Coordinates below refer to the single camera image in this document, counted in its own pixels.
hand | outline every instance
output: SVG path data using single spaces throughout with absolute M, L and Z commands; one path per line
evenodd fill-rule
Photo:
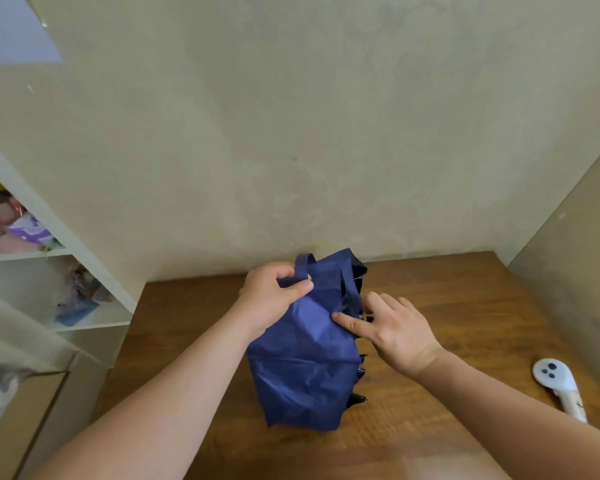
M 313 289 L 311 276 L 289 288 L 280 288 L 278 278 L 295 275 L 294 265 L 289 262 L 270 262 L 247 274 L 240 297 L 228 315 L 248 325 L 249 341 L 261 336 L 268 327 L 280 320 L 289 305 Z
M 444 354 L 426 318 L 405 298 L 371 292 L 363 299 L 374 315 L 373 322 L 334 313 L 333 320 L 359 337 L 371 340 L 378 355 L 408 378 L 418 377 Z

navy blue fabric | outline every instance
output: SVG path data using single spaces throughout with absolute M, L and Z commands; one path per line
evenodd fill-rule
M 364 357 L 355 335 L 334 323 L 331 314 L 360 316 L 359 279 L 366 270 L 350 249 L 344 249 L 320 261 L 311 254 L 300 255 L 296 276 L 278 280 L 288 287 L 310 274 L 313 290 L 247 348 L 269 426 L 316 431 L 339 427 Z

beige wall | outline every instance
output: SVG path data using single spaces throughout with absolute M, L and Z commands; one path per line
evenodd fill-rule
M 600 154 L 600 0 L 32 0 L 0 151 L 135 297 L 351 246 L 510 261 Z
M 600 379 L 600 159 L 510 265 Z

wooden desk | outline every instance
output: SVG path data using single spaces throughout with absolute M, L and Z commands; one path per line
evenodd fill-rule
M 108 410 L 176 358 L 231 306 L 244 276 L 216 276 L 146 286 L 115 368 Z M 548 404 L 532 364 L 569 364 L 593 425 L 600 428 L 600 387 L 570 353 L 533 297 L 493 253 L 369 264 L 364 292 L 405 296 L 440 343 L 474 367 Z M 189 470 L 198 479 L 479 479 L 506 478 L 432 396 L 392 371 L 358 341 L 367 374 L 356 391 L 368 402 L 346 411 L 333 433 L 268 429 L 246 359 L 220 404 Z

shelf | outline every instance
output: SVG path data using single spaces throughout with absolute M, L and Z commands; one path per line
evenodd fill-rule
M 51 251 L 30 251 L 27 253 L 13 253 L 5 254 L 0 253 L 0 261 L 17 261 L 19 259 L 32 259 L 32 258 L 48 258 L 53 256 L 69 256 L 71 252 L 65 248 L 54 249 Z
M 111 303 L 103 303 L 73 326 L 62 325 L 62 323 L 51 322 L 48 326 L 53 331 L 87 330 L 89 328 L 102 328 L 131 323 L 131 313 L 115 300 Z

